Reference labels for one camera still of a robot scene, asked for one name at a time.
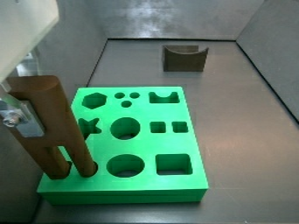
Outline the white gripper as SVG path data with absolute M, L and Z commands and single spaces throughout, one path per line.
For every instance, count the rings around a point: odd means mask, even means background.
M 0 82 L 57 22 L 56 0 L 0 0 Z

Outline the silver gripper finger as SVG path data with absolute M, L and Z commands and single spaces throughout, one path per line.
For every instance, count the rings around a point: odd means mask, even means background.
M 44 127 L 29 101 L 17 100 L 8 91 L 7 81 L 0 83 L 0 116 L 8 128 L 16 128 L 23 137 L 43 137 Z

